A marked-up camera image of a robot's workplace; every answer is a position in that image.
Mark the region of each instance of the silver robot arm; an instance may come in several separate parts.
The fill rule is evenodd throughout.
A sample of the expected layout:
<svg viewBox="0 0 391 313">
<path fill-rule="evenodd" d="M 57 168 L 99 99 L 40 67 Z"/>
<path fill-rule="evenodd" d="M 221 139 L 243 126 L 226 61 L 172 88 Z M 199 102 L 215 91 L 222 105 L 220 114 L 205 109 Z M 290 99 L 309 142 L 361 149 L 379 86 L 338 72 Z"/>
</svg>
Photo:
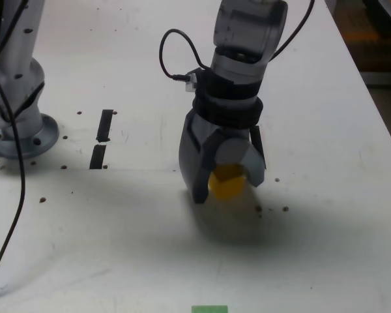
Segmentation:
<svg viewBox="0 0 391 313">
<path fill-rule="evenodd" d="M 205 202 L 209 184 L 217 198 L 226 199 L 241 191 L 237 181 L 242 176 L 252 186 L 264 181 L 265 158 L 256 126 L 263 104 L 257 95 L 287 10 L 282 0 L 222 0 L 211 68 L 189 73 L 186 82 L 195 100 L 186 116 L 179 162 L 196 203 Z"/>
<path fill-rule="evenodd" d="M 4 0 L 0 44 L 22 0 Z M 0 84 L 18 127 L 23 158 L 50 149 L 58 139 L 57 123 L 39 112 L 38 100 L 45 85 L 42 67 L 33 59 L 36 36 L 45 0 L 30 0 L 0 56 Z M 0 157 L 18 157 L 14 134 L 0 96 Z"/>
</svg>

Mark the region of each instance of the yellow object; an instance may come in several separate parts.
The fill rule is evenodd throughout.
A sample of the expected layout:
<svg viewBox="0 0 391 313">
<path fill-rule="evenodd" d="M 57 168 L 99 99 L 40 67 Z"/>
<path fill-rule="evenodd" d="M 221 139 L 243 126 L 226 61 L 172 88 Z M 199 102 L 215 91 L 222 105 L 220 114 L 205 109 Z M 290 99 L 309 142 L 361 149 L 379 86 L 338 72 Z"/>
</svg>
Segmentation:
<svg viewBox="0 0 391 313">
<path fill-rule="evenodd" d="M 244 181 L 242 166 L 220 165 L 212 172 L 209 186 L 218 200 L 229 200 L 242 192 Z"/>
</svg>

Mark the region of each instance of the green tape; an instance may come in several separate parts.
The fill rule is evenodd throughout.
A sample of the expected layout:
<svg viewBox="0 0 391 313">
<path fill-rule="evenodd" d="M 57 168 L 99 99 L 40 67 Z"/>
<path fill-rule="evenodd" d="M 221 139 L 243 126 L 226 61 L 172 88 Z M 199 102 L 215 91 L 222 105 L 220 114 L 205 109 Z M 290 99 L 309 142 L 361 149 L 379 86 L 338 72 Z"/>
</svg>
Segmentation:
<svg viewBox="0 0 391 313">
<path fill-rule="evenodd" d="M 225 305 L 197 305 L 191 308 L 191 313 L 227 313 Z"/>
</svg>

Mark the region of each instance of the white table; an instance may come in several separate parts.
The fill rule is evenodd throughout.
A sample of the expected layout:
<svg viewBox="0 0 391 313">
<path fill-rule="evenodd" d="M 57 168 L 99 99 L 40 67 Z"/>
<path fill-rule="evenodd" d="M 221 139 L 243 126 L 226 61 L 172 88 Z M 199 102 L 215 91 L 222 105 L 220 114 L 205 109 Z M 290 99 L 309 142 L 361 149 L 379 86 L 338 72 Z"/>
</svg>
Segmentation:
<svg viewBox="0 0 391 313">
<path fill-rule="evenodd" d="M 47 75 L 40 107 L 68 139 L 27 163 L 25 208 L 0 266 L 0 313 L 214 304 L 231 313 L 391 312 L 391 137 L 324 0 L 267 69 L 266 182 L 233 203 L 188 200 L 178 146 L 193 95 L 164 77 L 158 45 L 181 28 L 209 64 L 218 5 L 47 2 L 35 52 Z M 289 6 L 283 40 L 308 0 Z M 165 58 L 171 72 L 196 67 L 180 37 Z M 90 171 L 102 109 L 119 112 L 109 168 Z M 20 191 L 15 164 L 1 166 L 0 247 Z"/>
</svg>

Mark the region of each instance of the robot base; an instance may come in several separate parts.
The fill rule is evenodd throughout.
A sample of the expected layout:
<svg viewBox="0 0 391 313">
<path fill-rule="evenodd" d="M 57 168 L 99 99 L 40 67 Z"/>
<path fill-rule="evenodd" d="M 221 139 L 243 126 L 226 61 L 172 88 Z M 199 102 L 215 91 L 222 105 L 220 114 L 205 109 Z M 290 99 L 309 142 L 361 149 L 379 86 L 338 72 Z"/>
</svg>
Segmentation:
<svg viewBox="0 0 391 313">
<path fill-rule="evenodd" d="M 34 158 L 45 153 L 55 145 L 59 137 L 57 122 L 50 116 L 42 114 L 43 127 L 34 136 L 20 138 L 23 159 Z M 5 136 L 0 130 L 0 157 L 15 160 L 18 158 L 14 138 Z"/>
</svg>

